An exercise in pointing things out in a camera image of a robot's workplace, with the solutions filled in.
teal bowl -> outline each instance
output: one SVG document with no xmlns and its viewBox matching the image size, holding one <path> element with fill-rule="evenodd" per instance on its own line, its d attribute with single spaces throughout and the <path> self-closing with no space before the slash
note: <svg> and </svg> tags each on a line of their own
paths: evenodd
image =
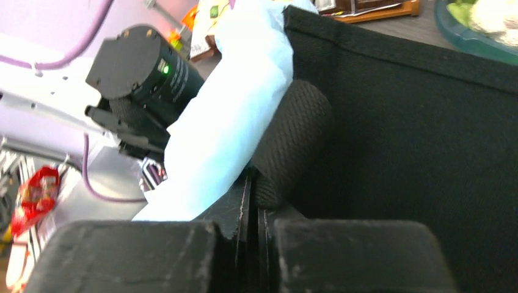
<svg viewBox="0 0 518 293">
<path fill-rule="evenodd" d="M 451 0 L 437 0 L 436 24 L 442 36 L 462 52 L 518 65 L 518 49 L 505 46 L 461 25 L 448 11 Z"/>
</svg>

black robotic camera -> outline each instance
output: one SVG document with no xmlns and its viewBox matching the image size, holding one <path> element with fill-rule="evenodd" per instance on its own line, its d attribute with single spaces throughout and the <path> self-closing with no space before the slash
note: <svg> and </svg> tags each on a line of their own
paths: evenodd
<svg viewBox="0 0 518 293">
<path fill-rule="evenodd" d="M 101 100 L 85 114 L 117 134 L 119 152 L 163 162 L 166 129 L 198 94 L 203 79 L 155 28 L 137 25 L 104 40 L 86 83 Z"/>
</svg>

red snack bag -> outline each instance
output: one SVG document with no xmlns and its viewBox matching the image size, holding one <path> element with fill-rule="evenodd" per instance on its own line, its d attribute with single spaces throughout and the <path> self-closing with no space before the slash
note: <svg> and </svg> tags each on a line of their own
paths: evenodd
<svg viewBox="0 0 518 293">
<path fill-rule="evenodd" d="M 58 193 L 59 172 L 51 167 L 42 167 L 20 186 L 11 220 L 13 236 L 18 237 L 52 211 Z"/>
</svg>

black tote bag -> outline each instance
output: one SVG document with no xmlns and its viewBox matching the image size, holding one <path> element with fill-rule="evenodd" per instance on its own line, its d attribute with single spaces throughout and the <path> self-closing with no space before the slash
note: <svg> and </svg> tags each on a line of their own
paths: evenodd
<svg viewBox="0 0 518 293">
<path fill-rule="evenodd" d="M 424 223 L 461 291 L 518 292 L 518 67 L 293 7 L 285 25 L 337 129 L 292 204 Z"/>
</svg>

gray table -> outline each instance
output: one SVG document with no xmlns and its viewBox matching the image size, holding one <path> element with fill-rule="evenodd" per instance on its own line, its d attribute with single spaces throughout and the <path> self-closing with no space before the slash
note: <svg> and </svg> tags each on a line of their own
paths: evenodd
<svg viewBox="0 0 518 293">
<path fill-rule="evenodd" d="M 434 16 L 435 3 L 436 0 L 421 0 L 421 14 L 417 17 L 402 16 L 357 25 L 382 34 L 453 49 L 453 46 L 442 38 L 437 30 Z M 220 56 L 214 56 L 195 63 L 195 67 L 206 78 L 220 59 Z"/>
</svg>

